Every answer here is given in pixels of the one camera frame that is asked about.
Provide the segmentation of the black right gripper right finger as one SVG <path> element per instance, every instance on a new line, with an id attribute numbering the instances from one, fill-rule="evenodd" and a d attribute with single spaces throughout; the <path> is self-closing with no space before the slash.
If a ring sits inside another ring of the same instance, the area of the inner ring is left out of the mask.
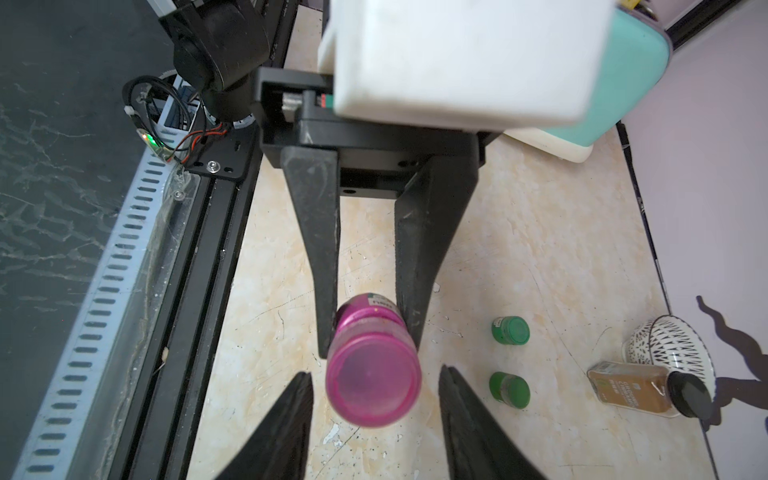
<path id="1" fill-rule="evenodd" d="M 439 401 L 451 479 L 542 479 L 460 372 L 441 367 Z"/>

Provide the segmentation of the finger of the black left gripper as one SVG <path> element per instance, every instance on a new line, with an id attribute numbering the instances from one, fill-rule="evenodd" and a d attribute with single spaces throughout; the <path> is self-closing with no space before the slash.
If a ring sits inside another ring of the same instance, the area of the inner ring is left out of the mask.
<path id="1" fill-rule="evenodd" d="M 340 165 L 334 151 L 286 147 L 283 170 L 309 261 L 319 357 L 335 333 L 340 251 Z"/>

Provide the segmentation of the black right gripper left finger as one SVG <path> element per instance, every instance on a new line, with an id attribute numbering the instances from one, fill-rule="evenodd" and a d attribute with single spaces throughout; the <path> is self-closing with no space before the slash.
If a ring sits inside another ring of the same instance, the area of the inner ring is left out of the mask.
<path id="1" fill-rule="evenodd" d="M 305 477 L 313 410 L 311 374 L 297 373 L 220 479 Z"/>

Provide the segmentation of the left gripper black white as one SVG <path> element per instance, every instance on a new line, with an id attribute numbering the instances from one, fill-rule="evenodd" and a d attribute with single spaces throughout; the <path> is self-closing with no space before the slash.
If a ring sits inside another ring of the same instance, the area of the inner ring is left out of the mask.
<path id="1" fill-rule="evenodd" d="M 287 147 L 330 150 L 342 194 L 404 191 L 396 300 L 416 345 L 478 183 L 464 156 L 510 128 L 580 120 L 614 13 L 611 1 L 332 1 L 315 71 L 256 71 L 251 109 L 274 167 Z"/>

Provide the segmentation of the magenta paint jar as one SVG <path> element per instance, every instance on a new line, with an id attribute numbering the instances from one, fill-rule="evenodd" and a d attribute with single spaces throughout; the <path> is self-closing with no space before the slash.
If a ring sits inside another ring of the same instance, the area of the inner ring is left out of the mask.
<path id="1" fill-rule="evenodd" d="M 417 348 L 392 301 L 364 293 L 339 308 L 325 375 L 338 415 L 359 427 L 388 426 L 409 413 L 421 382 Z"/>

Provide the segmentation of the green paint jar with label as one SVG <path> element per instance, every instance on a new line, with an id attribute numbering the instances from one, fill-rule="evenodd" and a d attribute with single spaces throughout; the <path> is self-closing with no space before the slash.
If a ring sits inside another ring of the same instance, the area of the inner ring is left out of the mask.
<path id="1" fill-rule="evenodd" d="M 503 345 L 525 345 L 530 339 L 530 328 L 519 316 L 498 317 L 491 324 L 495 341 Z"/>

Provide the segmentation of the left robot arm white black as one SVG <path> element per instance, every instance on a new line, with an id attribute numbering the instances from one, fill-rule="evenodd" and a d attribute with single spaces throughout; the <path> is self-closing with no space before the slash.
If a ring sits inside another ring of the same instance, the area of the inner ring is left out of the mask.
<path id="1" fill-rule="evenodd" d="M 317 71 L 271 68 L 251 1 L 163 1 L 174 65 L 215 119 L 253 117 L 282 170 L 314 282 L 317 342 L 337 330 L 340 198 L 395 201 L 396 301 L 414 342 L 433 282 L 510 128 L 586 114 L 612 1 L 328 1 Z"/>

